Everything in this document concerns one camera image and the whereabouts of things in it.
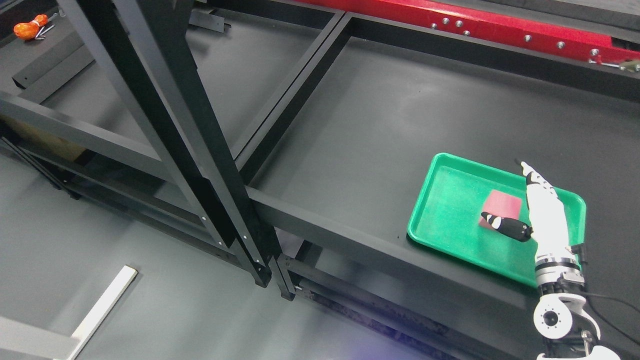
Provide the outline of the white robotic hand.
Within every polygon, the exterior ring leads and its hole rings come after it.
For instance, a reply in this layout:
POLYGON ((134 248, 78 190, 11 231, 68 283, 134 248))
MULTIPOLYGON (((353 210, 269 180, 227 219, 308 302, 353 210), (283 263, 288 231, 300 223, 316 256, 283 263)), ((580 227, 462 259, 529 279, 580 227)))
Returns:
POLYGON ((535 261, 544 258, 570 258, 569 227, 565 208, 555 187, 528 162, 516 159, 526 181, 526 202, 530 225, 515 218, 506 218, 483 211, 481 218, 498 233, 526 243, 537 244, 535 261))

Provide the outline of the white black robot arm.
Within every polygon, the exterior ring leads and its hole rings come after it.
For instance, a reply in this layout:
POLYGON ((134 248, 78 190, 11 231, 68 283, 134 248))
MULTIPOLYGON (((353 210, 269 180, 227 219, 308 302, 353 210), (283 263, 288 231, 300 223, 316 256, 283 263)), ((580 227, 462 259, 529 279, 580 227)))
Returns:
POLYGON ((525 161, 519 166, 525 178, 528 223, 483 211, 490 228, 521 243, 535 243, 534 275, 539 300, 533 323, 545 349, 539 360, 619 360, 601 344, 601 329, 586 310, 585 276, 570 245, 565 206, 557 191, 525 161))

